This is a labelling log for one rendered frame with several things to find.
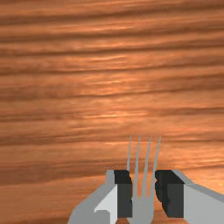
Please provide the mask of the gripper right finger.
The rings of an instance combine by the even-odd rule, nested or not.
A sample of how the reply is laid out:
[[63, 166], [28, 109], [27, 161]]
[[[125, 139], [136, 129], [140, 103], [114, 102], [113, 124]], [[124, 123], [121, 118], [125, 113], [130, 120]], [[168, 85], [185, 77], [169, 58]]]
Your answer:
[[156, 170], [157, 199], [169, 218], [189, 224], [224, 224], [224, 195], [192, 182], [178, 170]]

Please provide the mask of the grey metal fork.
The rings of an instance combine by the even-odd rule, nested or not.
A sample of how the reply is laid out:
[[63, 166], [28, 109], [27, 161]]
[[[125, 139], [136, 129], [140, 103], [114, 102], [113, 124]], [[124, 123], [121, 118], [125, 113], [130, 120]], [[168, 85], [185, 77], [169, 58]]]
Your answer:
[[141, 195], [138, 195], [138, 176], [139, 176], [139, 155], [140, 146], [136, 149], [135, 176], [132, 186], [132, 216], [128, 218], [129, 224], [151, 224], [154, 218], [154, 192], [155, 192], [155, 172], [158, 165], [158, 153], [161, 139], [157, 141], [157, 148], [153, 160], [152, 174], [150, 179], [150, 188], [148, 184], [148, 165], [151, 151], [151, 140], [147, 148]]

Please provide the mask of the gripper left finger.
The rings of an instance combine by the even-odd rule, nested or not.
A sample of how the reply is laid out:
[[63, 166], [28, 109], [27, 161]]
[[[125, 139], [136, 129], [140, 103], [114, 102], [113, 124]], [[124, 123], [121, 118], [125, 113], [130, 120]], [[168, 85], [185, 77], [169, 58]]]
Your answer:
[[116, 224], [132, 217], [132, 181], [127, 170], [107, 170], [105, 183], [72, 211], [67, 224]]

